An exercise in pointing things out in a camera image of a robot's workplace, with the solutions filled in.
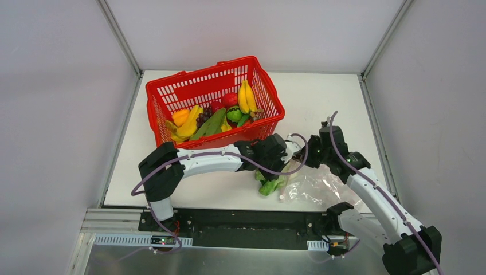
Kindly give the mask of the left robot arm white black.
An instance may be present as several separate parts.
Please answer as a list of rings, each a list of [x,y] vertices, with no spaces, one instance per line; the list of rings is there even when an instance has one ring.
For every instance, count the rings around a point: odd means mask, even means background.
[[[163,143],[138,165],[141,187],[154,213],[154,226],[163,232],[174,227],[170,197],[183,179],[217,171],[260,170],[264,178],[273,180],[283,174],[284,167],[300,150],[293,137],[283,139],[278,134],[263,140],[239,140],[223,147],[198,150]]]

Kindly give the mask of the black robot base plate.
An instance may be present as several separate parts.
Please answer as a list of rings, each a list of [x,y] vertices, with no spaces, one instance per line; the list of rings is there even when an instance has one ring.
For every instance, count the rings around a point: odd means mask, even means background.
[[[148,210],[141,213],[139,231],[175,233],[194,247],[324,250],[347,253],[351,235],[334,218],[320,212],[175,209],[173,217],[156,222]]]

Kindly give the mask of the clear zip top bag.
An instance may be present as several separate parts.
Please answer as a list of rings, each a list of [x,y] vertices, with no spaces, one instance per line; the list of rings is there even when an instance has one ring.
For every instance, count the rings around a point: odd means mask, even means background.
[[[319,168],[303,166],[298,172],[285,176],[278,189],[279,200],[283,202],[311,202],[321,206],[332,206],[339,202],[352,205],[361,199],[330,169],[323,165]]]

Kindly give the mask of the green lettuce head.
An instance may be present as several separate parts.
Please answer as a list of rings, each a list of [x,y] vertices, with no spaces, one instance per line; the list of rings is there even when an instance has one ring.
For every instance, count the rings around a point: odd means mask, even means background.
[[[269,196],[277,190],[284,188],[288,182],[289,175],[280,175],[276,179],[267,180],[259,168],[256,169],[255,180],[261,183],[258,192],[263,196]]]

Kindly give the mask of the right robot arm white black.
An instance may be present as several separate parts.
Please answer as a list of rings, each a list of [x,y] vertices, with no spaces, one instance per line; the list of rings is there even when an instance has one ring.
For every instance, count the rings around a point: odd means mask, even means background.
[[[349,151],[340,127],[323,122],[318,135],[309,139],[307,149],[306,166],[327,166],[376,218],[373,222],[352,204],[340,202],[326,210],[322,233],[346,232],[357,237],[381,257],[388,274],[442,273],[441,233],[434,226],[424,226],[379,185],[368,160],[359,152]]]

